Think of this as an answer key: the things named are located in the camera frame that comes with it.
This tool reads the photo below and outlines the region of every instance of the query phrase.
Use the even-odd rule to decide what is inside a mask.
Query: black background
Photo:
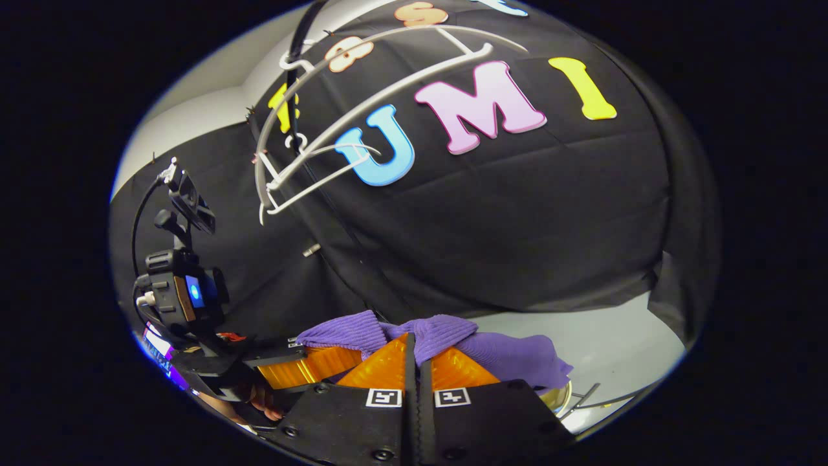
[[[158,95],[291,2],[2,7],[3,136],[15,299],[5,325],[4,462],[279,464],[169,389],[124,338],[106,262],[119,154]],[[652,396],[562,464],[816,464],[824,151],[816,12],[783,2],[557,2],[676,101],[708,149],[724,216],[710,322]]]

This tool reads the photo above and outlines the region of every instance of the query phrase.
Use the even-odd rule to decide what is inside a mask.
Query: pink letter m
[[[503,129],[509,133],[524,133],[546,124],[546,116],[535,110],[526,95],[518,88],[504,61],[488,61],[474,68],[474,91],[468,95],[442,81],[420,89],[414,99],[428,104],[445,131],[449,134],[448,149],[459,155],[480,144],[477,134],[469,133],[465,120],[491,139],[498,137],[495,106],[503,114]]]

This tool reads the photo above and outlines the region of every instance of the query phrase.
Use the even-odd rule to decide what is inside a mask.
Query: purple cloth
[[[563,388],[573,367],[560,359],[552,340],[544,335],[514,338],[502,333],[475,333],[455,345],[501,381],[523,379],[542,386],[545,393]]]
[[[552,340],[543,335],[514,338],[502,333],[477,333],[477,324],[437,314],[392,325],[380,323],[373,311],[335,318],[300,333],[296,342],[307,347],[344,347],[368,359],[404,333],[414,333],[414,358],[420,366],[449,347],[457,347],[502,381],[523,379],[542,392],[563,388],[573,367],[561,360]]]

